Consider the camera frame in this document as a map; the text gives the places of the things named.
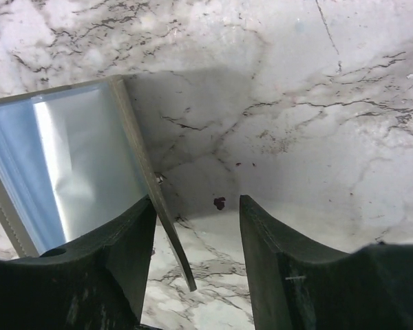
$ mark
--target white marble surface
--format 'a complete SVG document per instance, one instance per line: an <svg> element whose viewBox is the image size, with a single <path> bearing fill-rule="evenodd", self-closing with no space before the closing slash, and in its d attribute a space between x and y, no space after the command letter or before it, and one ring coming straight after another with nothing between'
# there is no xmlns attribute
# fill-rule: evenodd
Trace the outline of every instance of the white marble surface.
<svg viewBox="0 0 413 330"><path fill-rule="evenodd" d="M0 97L110 74L199 278L157 239L145 322L252 329L240 194L341 250L413 242L413 0L0 0Z"/></svg>

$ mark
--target dark red stain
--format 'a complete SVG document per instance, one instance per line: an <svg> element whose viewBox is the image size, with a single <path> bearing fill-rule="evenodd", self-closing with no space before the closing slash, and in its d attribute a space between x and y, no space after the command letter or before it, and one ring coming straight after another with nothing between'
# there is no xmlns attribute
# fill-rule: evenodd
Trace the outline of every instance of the dark red stain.
<svg viewBox="0 0 413 330"><path fill-rule="evenodd" d="M219 211L223 210L225 208L225 197L219 197L214 199L214 205L216 208L218 208Z"/></svg>

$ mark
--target hole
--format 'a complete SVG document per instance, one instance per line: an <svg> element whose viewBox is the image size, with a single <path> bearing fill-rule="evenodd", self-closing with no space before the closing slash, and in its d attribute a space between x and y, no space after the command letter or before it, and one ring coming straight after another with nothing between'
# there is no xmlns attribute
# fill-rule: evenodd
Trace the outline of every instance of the hole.
<svg viewBox="0 0 413 330"><path fill-rule="evenodd" d="M40 255L40 258L45 258L47 256L60 256L64 253L66 253L66 249L62 249L61 247L57 247L55 249L44 252L42 255Z"/></svg>

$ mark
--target small debris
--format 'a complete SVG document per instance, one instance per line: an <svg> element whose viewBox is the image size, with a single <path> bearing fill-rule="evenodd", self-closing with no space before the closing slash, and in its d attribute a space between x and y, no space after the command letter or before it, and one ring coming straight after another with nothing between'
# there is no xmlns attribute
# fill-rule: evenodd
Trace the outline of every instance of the small debris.
<svg viewBox="0 0 413 330"><path fill-rule="evenodd" d="M225 197L219 197L214 199L214 206L218 208L219 211L225 208Z"/></svg>
<svg viewBox="0 0 413 330"><path fill-rule="evenodd" d="M407 76L407 79L413 79L413 74L409 74L409 75Z"/></svg>
<svg viewBox="0 0 413 330"><path fill-rule="evenodd" d="M284 278L287 281L293 281L293 280L305 280L306 276L302 275L302 276L291 276L291 277L285 277Z"/></svg>

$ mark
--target crack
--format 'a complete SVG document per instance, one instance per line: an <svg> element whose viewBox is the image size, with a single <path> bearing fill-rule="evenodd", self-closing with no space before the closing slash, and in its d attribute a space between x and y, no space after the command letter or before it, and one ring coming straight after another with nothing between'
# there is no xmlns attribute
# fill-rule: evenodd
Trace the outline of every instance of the crack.
<svg viewBox="0 0 413 330"><path fill-rule="evenodd" d="M335 49L335 51L337 52L337 55L339 56L338 48L337 48L337 46L335 45L335 42L333 41L333 37L332 37L332 34L330 33L328 24L327 24L327 22L326 22L326 18L324 17L323 10L321 9L321 7L320 7L320 5L319 5L318 0L315 0L315 3L317 4L318 11L319 11L319 14L320 14L320 16L321 16L321 20L323 21L324 27L326 28L326 31L327 31L327 33L328 33L330 42L332 43L333 48ZM341 61L338 62L338 66L339 66L339 70L340 70L340 72L341 72Z"/></svg>

